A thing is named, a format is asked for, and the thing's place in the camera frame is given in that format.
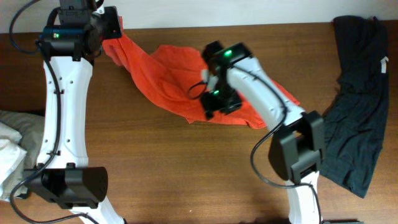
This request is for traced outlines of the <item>red t-shirt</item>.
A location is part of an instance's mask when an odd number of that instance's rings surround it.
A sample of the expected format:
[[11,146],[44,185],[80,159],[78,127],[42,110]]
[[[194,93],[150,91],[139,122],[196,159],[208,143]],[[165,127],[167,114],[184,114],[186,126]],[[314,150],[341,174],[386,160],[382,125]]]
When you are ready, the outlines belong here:
[[188,123],[207,122],[200,100],[191,99],[188,89],[202,80],[207,69],[200,51],[192,47],[160,45],[148,54],[126,34],[102,43],[107,56],[123,66],[137,88],[153,104],[184,117]]

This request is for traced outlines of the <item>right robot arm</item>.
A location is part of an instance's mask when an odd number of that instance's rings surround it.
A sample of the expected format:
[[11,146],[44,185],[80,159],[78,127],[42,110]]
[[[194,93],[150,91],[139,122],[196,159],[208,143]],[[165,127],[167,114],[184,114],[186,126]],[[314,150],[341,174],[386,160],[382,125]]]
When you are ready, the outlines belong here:
[[[248,101],[269,130],[251,151],[254,173],[267,185],[287,191],[291,223],[322,223],[317,194],[325,156],[322,116],[288,99],[243,43],[223,47],[215,41],[205,46],[201,56],[208,67],[207,91],[200,96],[205,118],[212,119],[217,111],[231,114]],[[269,180],[255,165],[255,153],[267,139],[271,140],[270,165],[283,184]]]

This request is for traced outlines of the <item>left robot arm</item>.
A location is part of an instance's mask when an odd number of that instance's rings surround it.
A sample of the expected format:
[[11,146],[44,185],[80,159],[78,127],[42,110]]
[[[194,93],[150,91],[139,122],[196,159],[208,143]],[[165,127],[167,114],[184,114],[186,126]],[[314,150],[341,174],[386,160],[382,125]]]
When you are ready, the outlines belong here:
[[107,197],[107,170],[88,165],[85,142],[86,98],[96,53],[103,41],[121,36],[114,6],[62,1],[38,40],[47,82],[44,136],[35,167],[23,175],[31,192],[84,223],[124,222]]

